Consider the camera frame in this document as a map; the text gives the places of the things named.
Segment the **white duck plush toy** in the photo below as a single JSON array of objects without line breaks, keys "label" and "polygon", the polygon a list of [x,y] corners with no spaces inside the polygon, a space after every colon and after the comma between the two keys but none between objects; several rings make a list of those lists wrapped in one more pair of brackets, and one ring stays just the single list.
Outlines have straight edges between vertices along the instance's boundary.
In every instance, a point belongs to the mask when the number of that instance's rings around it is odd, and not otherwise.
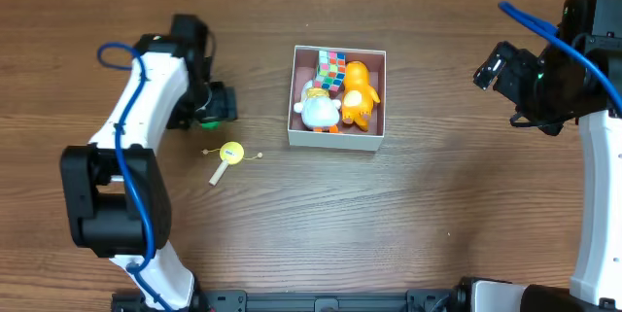
[{"label": "white duck plush toy", "polygon": [[314,87],[314,81],[304,84],[300,100],[294,104],[294,112],[300,114],[304,126],[314,132],[339,133],[339,110],[341,102],[332,99],[329,91]]}]

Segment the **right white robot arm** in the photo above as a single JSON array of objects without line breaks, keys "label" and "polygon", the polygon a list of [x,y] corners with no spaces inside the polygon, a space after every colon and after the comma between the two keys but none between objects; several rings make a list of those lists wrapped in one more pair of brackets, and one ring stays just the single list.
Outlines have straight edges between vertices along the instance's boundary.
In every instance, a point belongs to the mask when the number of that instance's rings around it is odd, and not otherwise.
[{"label": "right white robot arm", "polygon": [[509,123],[558,135],[578,126],[584,161],[581,235],[566,289],[465,278],[449,311],[618,311],[621,308],[621,0],[566,0],[553,25],[501,1],[545,39],[540,54],[500,42],[473,75],[515,105]]}]

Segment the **orange dinosaur figure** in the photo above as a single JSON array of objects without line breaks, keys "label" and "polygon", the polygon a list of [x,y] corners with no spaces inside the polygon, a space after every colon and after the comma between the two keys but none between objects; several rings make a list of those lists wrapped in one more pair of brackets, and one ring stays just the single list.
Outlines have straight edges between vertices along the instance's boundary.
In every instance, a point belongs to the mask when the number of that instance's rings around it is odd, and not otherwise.
[{"label": "orange dinosaur figure", "polygon": [[360,130],[368,131],[374,106],[380,104],[381,99],[370,84],[369,71],[365,64],[360,61],[349,62],[346,65],[343,85],[342,122],[355,124]]}]

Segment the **multicoloured puzzle cube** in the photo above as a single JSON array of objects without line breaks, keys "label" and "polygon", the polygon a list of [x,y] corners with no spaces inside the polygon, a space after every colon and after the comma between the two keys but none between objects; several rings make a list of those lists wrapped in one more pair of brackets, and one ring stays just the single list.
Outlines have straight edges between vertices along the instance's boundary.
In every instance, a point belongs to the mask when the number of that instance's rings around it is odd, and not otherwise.
[{"label": "multicoloured puzzle cube", "polygon": [[316,75],[313,87],[338,92],[346,76],[346,54],[344,52],[318,51]]}]

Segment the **green plastic spinning top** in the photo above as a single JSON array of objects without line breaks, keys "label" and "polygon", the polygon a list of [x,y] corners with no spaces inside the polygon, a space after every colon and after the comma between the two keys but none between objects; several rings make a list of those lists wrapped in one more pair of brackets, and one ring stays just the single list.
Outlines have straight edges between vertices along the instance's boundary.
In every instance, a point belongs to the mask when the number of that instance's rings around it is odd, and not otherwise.
[{"label": "green plastic spinning top", "polygon": [[206,130],[214,130],[217,129],[220,126],[220,122],[219,121],[210,121],[210,122],[204,122],[201,127],[203,129]]}]

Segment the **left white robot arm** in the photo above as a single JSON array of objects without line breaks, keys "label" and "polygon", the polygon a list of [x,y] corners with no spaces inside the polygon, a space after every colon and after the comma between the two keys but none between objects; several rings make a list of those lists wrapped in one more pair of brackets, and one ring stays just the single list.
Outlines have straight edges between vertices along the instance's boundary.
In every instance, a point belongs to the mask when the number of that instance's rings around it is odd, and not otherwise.
[{"label": "left white robot arm", "polygon": [[168,130],[236,120],[234,89],[211,79],[215,37],[199,17],[176,14],[166,34],[101,45],[96,58],[104,67],[107,50],[129,54],[129,64],[117,67],[129,79],[102,127],[60,157],[71,237],[136,284],[133,294],[113,295],[112,310],[209,311],[169,240],[171,201],[156,155]]}]

